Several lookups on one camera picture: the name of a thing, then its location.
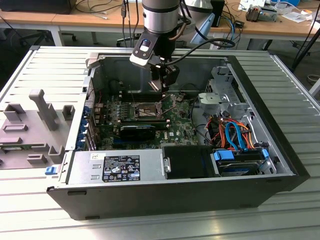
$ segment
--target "power supply label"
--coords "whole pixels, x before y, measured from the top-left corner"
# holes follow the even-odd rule
[[[105,156],[102,180],[106,182],[139,181],[140,156]]]

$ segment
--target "metal slotted surface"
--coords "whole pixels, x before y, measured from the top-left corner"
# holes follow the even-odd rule
[[[115,51],[130,52],[100,47],[41,47],[29,52],[23,69],[8,84],[12,87],[1,109],[12,101],[34,107],[28,94],[35,87],[44,88],[46,100],[56,108],[75,103],[86,76],[87,54]],[[207,50],[198,53],[209,54]],[[223,56],[230,51],[214,54]],[[291,192],[273,196],[259,208],[75,221],[46,194],[46,187],[57,178],[46,177],[44,169],[1,170],[0,238],[320,239],[319,107],[276,57],[260,51],[232,54],[298,153],[311,175],[309,180]]]

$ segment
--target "desk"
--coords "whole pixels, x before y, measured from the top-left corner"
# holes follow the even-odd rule
[[[241,33],[242,38],[302,41],[305,40],[310,31],[310,21],[296,23],[280,15],[277,17],[276,22],[246,21],[246,12],[237,12],[239,6],[237,3],[239,3],[240,0],[227,0],[227,2],[230,13],[234,16],[238,16],[235,19],[244,22],[243,32]],[[312,2],[301,2],[298,7],[303,9],[317,8],[319,4],[319,1],[314,0]],[[221,32],[221,34],[228,34],[228,32],[230,31],[230,27],[227,25],[227,21],[223,19],[221,20],[220,26],[217,27],[214,31]],[[316,29],[313,29],[310,37],[312,37],[316,33],[316,31]]]
[[[77,106],[77,94],[82,92],[86,78],[87,55],[111,51],[108,47],[52,46],[30,50],[0,92],[0,110],[17,101],[25,110],[36,109],[29,99],[28,88],[32,87],[63,89],[45,95],[56,110],[64,105]],[[229,52],[215,54],[225,56]],[[54,185],[57,176],[45,175],[44,168],[0,170],[0,239],[319,240],[319,116],[310,115],[310,111],[320,112],[320,106],[277,57],[265,51],[239,50],[233,54],[286,131],[311,175],[308,181],[291,192],[273,196],[258,208],[75,221],[46,194],[47,186]]]
[[[90,0],[90,5],[101,3],[101,0]],[[121,1],[113,1],[107,6],[98,6],[96,11],[103,10],[115,5]],[[227,0],[231,14],[238,16],[236,19],[245,22],[241,38],[247,39],[266,39],[266,40],[292,40],[302,41],[308,35],[311,24],[309,21],[296,23],[282,16],[278,16],[277,22],[249,22],[246,21],[246,12],[237,12],[240,0]],[[300,8],[316,8],[319,1],[301,2]],[[137,21],[136,6],[130,3],[131,28]],[[88,11],[87,4],[79,6],[84,11]],[[122,32],[121,8],[114,8],[107,11],[108,19],[102,19],[89,13],[79,12],[74,9],[69,15],[52,14],[52,13],[25,13],[25,12],[2,12],[0,16],[7,20],[13,28],[17,29],[35,29],[49,30],[52,33],[56,46],[63,46],[61,31],[83,31],[83,32]],[[142,5],[139,4],[139,24],[136,33],[143,30]],[[0,28],[7,28],[7,24],[0,19]],[[129,32],[128,18],[125,21],[124,31]],[[221,21],[220,27],[211,28],[210,32],[214,37],[223,37],[230,31],[225,20]]]

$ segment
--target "motherboard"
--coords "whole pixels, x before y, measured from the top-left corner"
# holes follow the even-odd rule
[[[97,150],[194,146],[190,99],[181,93],[124,93],[95,104]]]

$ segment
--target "screw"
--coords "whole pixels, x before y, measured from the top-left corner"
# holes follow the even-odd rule
[[[170,173],[171,171],[170,171],[170,167],[169,166],[164,166],[164,171],[166,172],[166,173]]]

